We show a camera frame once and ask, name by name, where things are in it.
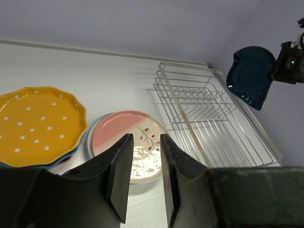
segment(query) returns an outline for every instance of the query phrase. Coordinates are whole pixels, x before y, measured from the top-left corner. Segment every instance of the dish rack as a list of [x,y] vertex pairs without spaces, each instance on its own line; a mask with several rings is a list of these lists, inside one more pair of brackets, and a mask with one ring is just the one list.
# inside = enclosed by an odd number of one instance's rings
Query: dish rack
[[207,66],[161,62],[154,89],[171,137],[208,167],[261,167],[282,155],[248,107]]

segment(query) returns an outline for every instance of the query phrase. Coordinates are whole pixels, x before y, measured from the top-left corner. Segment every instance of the purple wall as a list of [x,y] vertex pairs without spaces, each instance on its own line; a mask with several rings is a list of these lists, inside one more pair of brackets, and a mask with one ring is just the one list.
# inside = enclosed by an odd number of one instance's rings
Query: purple wall
[[[263,0],[213,61],[228,73],[233,53],[247,46],[262,46],[275,57],[282,42],[293,41],[304,17],[304,0]],[[304,85],[274,82],[261,111],[253,110],[283,154],[283,164],[304,166]]]

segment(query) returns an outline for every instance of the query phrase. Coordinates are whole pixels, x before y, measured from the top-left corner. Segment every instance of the plate with floral design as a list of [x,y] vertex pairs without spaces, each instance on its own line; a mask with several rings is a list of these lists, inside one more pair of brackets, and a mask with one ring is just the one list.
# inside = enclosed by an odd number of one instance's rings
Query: plate with floral design
[[146,113],[121,111],[104,118],[93,135],[93,156],[109,149],[127,133],[134,137],[130,183],[147,183],[159,178],[162,174],[160,135],[168,132]]

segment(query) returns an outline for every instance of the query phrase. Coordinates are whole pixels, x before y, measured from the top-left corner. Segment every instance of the white wire dish rack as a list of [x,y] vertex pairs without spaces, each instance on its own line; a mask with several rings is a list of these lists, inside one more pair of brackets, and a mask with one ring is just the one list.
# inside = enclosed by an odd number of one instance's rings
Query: white wire dish rack
[[226,90],[220,73],[207,66],[160,63],[154,89],[171,137],[208,167],[281,161],[280,151],[247,106]]

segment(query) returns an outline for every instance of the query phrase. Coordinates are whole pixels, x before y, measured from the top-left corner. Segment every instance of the orange polka dot plate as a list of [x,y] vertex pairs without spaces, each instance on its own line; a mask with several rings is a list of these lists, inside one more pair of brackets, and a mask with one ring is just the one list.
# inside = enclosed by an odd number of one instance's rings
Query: orange polka dot plate
[[0,162],[50,164],[74,150],[86,132],[86,109],[70,93],[25,87],[0,96]]

